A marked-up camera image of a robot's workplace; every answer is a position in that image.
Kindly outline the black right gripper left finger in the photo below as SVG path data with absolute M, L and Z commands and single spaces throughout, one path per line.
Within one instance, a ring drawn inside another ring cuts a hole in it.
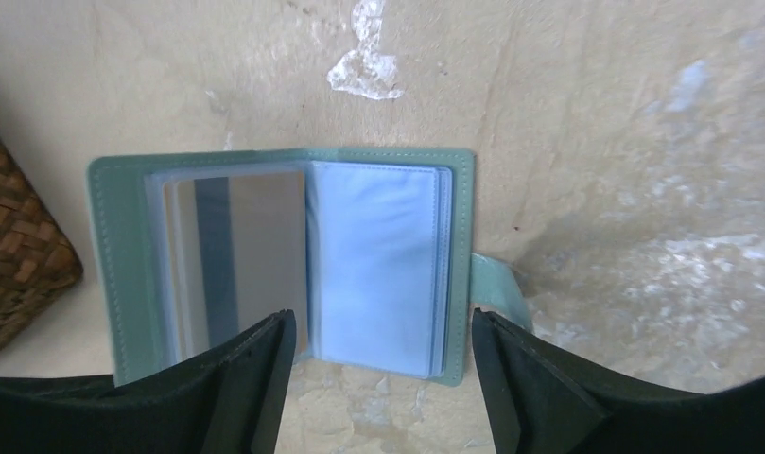
M 110 375 L 0 377 L 0 453 L 271 453 L 296 342 L 292 311 L 118 386 Z

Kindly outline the teal leather card holder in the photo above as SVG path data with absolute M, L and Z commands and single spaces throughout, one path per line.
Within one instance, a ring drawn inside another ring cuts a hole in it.
M 301 356 L 446 386 L 471 305 L 532 326 L 510 267 L 472 251 L 466 148 L 109 156 L 87 187 L 119 385 L 284 309 Z

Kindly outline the gold card with black stripe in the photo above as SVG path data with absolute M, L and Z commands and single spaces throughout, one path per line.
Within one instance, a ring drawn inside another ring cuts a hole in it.
M 270 313 L 296 318 L 295 352 L 308 349 L 303 172 L 157 182 L 154 232 L 167 316 L 167 361 L 221 345 Z

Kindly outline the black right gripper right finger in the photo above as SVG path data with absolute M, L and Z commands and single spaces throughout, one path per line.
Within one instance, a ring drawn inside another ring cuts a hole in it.
M 765 453 L 765 376 L 718 393 L 675 390 L 480 309 L 472 343 L 498 453 Z

